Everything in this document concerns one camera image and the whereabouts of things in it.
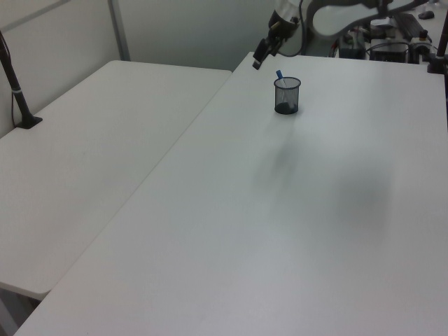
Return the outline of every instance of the metal stand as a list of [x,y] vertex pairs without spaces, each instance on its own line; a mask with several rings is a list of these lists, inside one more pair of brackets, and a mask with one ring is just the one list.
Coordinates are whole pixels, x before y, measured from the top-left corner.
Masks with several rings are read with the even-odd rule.
[[445,67],[448,64],[448,59],[445,57],[448,44],[448,12],[445,17],[445,23],[443,25],[442,35],[440,37],[439,47],[437,54],[430,55],[428,73],[430,74],[445,74]]
[[42,118],[35,117],[29,112],[27,101],[20,87],[17,76],[15,75],[13,65],[11,64],[11,56],[6,47],[5,39],[0,31],[0,61],[3,69],[5,70],[6,77],[8,78],[9,85],[13,91],[17,105],[19,106],[20,112],[22,114],[22,122],[17,125],[17,127],[25,128],[29,130],[30,128],[36,126],[42,121]]

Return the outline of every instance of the tabletop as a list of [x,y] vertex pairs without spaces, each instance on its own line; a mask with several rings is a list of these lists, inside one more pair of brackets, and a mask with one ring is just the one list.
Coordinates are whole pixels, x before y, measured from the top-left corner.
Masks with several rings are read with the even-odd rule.
[[[445,17],[447,15],[447,9],[448,9],[447,1],[442,0],[437,3],[425,3],[410,12],[416,17],[420,25],[428,31],[428,35],[433,40],[433,46],[435,46],[436,48],[439,46],[443,24],[445,23]],[[418,15],[424,11],[433,11],[434,18],[429,20],[419,19]]]
[[42,299],[229,77],[114,61],[0,140],[0,288]]
[[[17,336],[448,333],[443,77],[347,59],[251,64]],[[302,80],[297,115],[274,112],[277,69]]]

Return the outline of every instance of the white wall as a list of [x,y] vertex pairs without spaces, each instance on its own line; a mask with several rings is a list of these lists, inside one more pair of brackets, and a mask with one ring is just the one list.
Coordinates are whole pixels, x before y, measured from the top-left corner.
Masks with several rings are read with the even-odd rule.
[[[132,61],[233,71],[267,36],[275,2],[118,0],[118,4]],[[299,47],[297,31],[285,51]]]
[[[3,35],[32,113],[119,59],[107,0],[70,0]],[[10,114],[11,88],[0,68],[0,137],[12,130]]]

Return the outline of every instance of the pen holder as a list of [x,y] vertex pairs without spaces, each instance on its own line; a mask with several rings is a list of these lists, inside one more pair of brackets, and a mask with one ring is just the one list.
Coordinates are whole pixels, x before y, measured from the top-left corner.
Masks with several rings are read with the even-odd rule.
[[284,77],[274,82],[275,111],[280,114],[294,114],[299,111],[300,80]]

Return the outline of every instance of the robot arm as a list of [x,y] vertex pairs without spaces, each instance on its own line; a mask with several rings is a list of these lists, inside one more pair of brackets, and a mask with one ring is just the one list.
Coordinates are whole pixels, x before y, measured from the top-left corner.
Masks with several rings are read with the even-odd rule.
[[294,35],[299,27],[299,4],[296,0],[276,0],[267,38],[261,40],[253,54],[255,69],[259,70],[266,57],[269,54],[275,56],[283,43]]
[[[336,39],[350,28],[406,11],[427,0],[311,0],[307,9],[307,26],[317,35]],[[266,57],[275,56],[280,47],[299,26],[298,0],[276,0],[269,20],[269,34],[261,40],[253,57],[253,67],[259,69]]]

